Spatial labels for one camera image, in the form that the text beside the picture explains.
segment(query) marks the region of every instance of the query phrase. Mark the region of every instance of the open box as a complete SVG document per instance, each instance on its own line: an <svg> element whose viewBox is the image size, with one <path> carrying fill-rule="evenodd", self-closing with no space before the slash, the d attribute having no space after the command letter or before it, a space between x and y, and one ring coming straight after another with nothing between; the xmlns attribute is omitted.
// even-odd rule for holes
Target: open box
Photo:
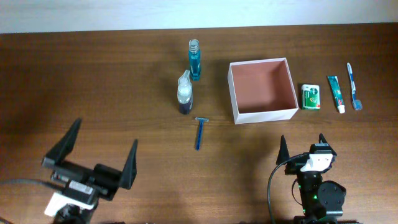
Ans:
<svg viewBox="0 0 398 224"><path fill-rule="evenodd" d="M235 124L290 119L299 109L286 58L229 65Z"/></svg>

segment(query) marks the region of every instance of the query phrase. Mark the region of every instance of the mouthwash bottle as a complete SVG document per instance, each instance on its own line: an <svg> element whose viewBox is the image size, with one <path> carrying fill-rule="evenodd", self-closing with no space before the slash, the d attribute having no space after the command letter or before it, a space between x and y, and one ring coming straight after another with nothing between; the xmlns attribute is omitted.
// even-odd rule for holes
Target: mouthwash bottle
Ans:
<svg viewBox="0 0 398 224"><path fill-rule="evenodd" d="M200 79L201 74L201 65L200 65L200 48L199 41L196 39L189 41L189 63L191 66L191 77L193 81L198 81Z"/></svg>

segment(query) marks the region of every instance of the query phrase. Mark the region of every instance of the toothbrush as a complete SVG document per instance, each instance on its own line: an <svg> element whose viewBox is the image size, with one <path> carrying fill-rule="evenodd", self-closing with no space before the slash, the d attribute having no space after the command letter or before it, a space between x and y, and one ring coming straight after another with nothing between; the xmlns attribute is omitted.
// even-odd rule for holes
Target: toothbrush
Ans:
<svg viewBox="0 0 398 224"><path fill-rule="evenodd" d="M348 69L348 74L349 74L349 80L351 81L351 94L353 96L353 107L355 110L361 110L362 109L362 103L360 100L357 100L355 97L355 83L354 83L354 76L353 76L353 69L351 68L351 65L347 63L347 69Z"/></svg>

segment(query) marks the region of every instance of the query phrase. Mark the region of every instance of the toothpaste box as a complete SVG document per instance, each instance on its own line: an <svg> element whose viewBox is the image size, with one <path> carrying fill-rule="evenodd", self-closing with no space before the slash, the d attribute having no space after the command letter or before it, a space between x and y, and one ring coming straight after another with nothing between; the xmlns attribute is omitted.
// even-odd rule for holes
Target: toothpaste box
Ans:
<svg viewBox="0 0 398 224"><path fill-rule="evenodd" d="M304 84L301 87L303 110L319 110L321 108L320 92L318 85Z"/></svg>

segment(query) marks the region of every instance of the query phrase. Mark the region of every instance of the plastic bottle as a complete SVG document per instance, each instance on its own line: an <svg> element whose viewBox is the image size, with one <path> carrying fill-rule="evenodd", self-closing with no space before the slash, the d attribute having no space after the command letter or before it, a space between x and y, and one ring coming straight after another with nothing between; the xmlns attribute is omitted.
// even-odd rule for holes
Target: plastic bottle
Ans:
<svg viewBox="0 0 398 224"><path fill-rule="evenodd" d="M193 104L192 84L189 78L190 71L186 70L178 79L177 99L180 103L180 113L189 114Z"/></svg>
<svg viewBox="0 0 398 224"><path fill-rule="evenodd" d="M191 67L191 77L193 81L198 81L201 74L200 57L201 50L199 48L199 41L196 39L189 41L189 64Z"/></svg>

